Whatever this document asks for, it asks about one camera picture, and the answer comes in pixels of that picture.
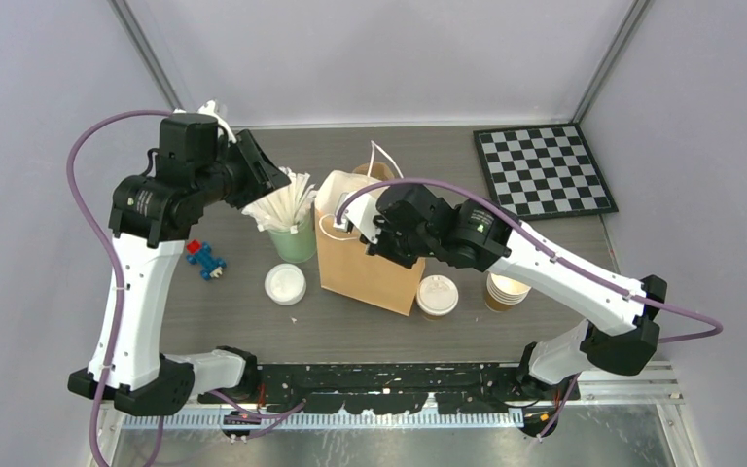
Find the brown paper takeout bag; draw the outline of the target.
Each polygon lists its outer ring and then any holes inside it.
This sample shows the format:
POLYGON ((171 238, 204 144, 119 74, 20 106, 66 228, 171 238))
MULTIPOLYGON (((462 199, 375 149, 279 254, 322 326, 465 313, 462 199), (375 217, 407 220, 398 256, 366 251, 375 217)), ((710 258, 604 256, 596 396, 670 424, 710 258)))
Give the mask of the brown paper takeout bag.
MULTIPOLYGON (((397 163, 378 144, 371 143, 367 163, 387 163, 401 178, 397 163)), ((372 184, 365 176, 332 171, 317 191, 314 208, 317 258, 321 287, 345 297, 408 316, 426 267, 423 259, 409 269, 379 256, 366 254, 360 235, 333 229, 338 198, 372 184)))

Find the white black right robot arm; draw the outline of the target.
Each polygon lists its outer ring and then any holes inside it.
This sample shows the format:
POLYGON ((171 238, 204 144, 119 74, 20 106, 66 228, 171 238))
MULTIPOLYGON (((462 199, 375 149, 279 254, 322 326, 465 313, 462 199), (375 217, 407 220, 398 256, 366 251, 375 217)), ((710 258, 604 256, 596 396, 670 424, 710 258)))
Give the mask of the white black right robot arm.
POLYGON ((358 196, 340 212, 360 232, 369 255, 405 268, 435 258, 453 268, 490 272, 582 315, 570 331, 525 347, 515 379, 529 399, 541 399, 589 369, 636 376, 657 351, 657 310, 643 301, 663 301, 662 279, 630 279, 599 268, 486 199, 451 206, 421 184, 393 184, 376 197, 358 196))

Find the white plastic cup lid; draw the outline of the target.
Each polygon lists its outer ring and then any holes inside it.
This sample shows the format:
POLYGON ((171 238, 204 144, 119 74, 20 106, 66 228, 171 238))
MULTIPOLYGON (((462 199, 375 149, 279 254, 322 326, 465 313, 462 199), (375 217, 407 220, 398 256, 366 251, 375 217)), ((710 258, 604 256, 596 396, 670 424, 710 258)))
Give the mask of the white plastic cup lid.
POLYGON ((419 282, 415 301, 421 311, 454 311, 459 303, 459 291, 450 278, 429 275, 419 282))

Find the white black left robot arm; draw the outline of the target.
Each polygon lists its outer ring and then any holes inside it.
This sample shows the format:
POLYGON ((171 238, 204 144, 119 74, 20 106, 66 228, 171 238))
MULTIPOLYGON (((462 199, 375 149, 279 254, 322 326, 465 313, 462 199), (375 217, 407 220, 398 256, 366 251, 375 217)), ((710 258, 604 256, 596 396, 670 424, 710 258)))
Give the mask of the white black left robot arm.
POLYGON ((134 416, 170 416, 214 390, 237 403, 260 387, 256 357, 230 346, 165 355, 160 331, 173 272, 207 206, 243 208, 289 184, 251 132, 233 131, 212 106, 160 112, 148 169, 112 194, 107 228, 96 234, 112 275, 104 322, 89 364, 70 392, 110 401, 134 416))

